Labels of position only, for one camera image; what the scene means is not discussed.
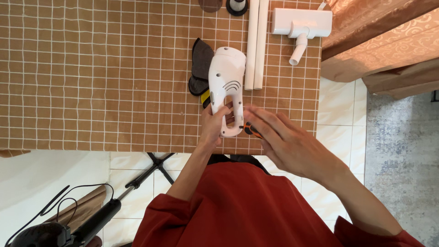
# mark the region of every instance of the red sleeve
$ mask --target red sleeve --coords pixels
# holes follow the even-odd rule
[[[335,223],[334,234],[344,247],[424,247],[406,231],[396,236],[379,236],[361,230],[340,216]]]
[[[148,205],[133,247],[176,246],[190,219],[190,202],[159,194]]]

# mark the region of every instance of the orange screwdriver handle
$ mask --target orange screwdriver handle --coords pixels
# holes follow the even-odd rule
[[[252,123],[250,123],[250,122],[246,122],[244,124],[244,131],[247,134],[255,135],[257,138],[264,139],[264,137],[261,135],[261,133],[259,133],[259,131],[257,131],[257,129],[255,127],[253,127]]]

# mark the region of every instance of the red shirt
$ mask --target red shirt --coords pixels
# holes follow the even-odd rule
[[[406,231],[377,236],[339,217],[335,232],[286,177],[249,163],[208,165],[190,202],[160,194],[134,238],[144,246],[423,246]]]

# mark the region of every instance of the hand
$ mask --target hand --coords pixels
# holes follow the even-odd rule
[[[220,131],[223,124],[223,116],[226,115],[226,123],[234,122],[233,112],[229,109],[232,102],[227,103],[217,113],[212,115],[212,105],[209,104],[201,113],[202,130],[198,145],[211,148],[212,150],[221,144]]]
[[[265,155],[279,169],[325,187],[349,172],[339,158],[283,113],[273,114],[250,105],[246,107],[244,117],[262,134]]]

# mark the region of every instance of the black pants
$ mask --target black pants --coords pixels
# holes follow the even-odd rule
[[[209,161],[207,162],[208,165],[219,163],[219,162],[243,162],[243,163],[250,163],[252,165],[255,165],[259,168],[261,168],[266,174],[271,175],[268,173],[268,171],[265,169],[265,167],[257,160],[255,157],[251,155],[238,155],[238,154],[231,154],[230,158],[227,158],[227,156],[223,154],[212,154],[210,156]]]

